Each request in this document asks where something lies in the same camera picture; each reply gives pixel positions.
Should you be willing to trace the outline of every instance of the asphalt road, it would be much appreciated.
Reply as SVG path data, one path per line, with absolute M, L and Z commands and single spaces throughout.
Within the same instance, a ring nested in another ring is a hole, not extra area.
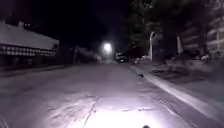
M 0 128 L 221 128 L 133 73 L 95 64 L 0 78 Z

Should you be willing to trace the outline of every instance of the bright light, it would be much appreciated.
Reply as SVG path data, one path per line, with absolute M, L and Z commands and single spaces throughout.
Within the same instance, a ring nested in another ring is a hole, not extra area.
M 111 54 L 112 53 L 112 46 L 110 43 L 105 43 L 103 44 L 103 52 L 106 54 Z

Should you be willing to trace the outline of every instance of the sidewalk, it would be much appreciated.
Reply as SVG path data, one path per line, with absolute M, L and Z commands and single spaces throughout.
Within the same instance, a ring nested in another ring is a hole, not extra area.
M 16 71 L 0 71 L 0 78 L 1 77 L 11 77 L 17 75 L 24 75 L 31 72 L 41 72 L 41 71 L 49 71 L 49 70 L 56 70 L 61 68 L 66 68 L 65 65 L 56 65 L 56 66 L 48 66 L 48 67 L 39 67 L 39 68 L 32 68 L 32 69 L 23 69 L 23 70 L 16 70 Z
M 214 78 L 211 77 L 212 75 L 169 71 L 167 66 L 155 66 L 150 62 L 132 66 L 132 69 L 138 74 L 142 74 L 149 82 L 191 105 L 207 117 L 223 123 L 223 78 L 223 80 L 212 79 Z

